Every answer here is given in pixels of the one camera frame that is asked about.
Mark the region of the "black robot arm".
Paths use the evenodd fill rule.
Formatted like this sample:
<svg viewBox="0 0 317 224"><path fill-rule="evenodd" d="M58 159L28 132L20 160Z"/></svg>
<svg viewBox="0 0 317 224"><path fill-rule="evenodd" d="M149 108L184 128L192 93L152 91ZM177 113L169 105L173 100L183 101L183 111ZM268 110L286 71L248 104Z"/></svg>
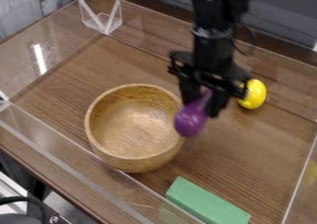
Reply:
<svg viewBox="0 0 317 224"><path fill-rule="evenodd" d="M250 0L191 0L192 50L171 51L168 72L177 78L181 103L188 105L211 90L204 105L207 115L215 118L228 100L243 99L244 84L251 75L234 61L234 31Z"/></svg>

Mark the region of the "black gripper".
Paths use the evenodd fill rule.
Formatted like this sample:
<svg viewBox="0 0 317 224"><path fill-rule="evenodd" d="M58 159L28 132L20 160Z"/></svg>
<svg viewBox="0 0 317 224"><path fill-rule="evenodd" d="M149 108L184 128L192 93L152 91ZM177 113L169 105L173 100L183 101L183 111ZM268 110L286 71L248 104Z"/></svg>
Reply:
<svg viewBox="0 0 317 224"><path fill-rule="evenodd" d="M169 52L167 71L179 80L181 103L185 106L200 96L200 88L211 89L207 102L207 114L219 116L226 108L228 98L243 99L246 90L242 83L251 79L248 72L234 62L232 32L192 31L192 50Z"/></svg>

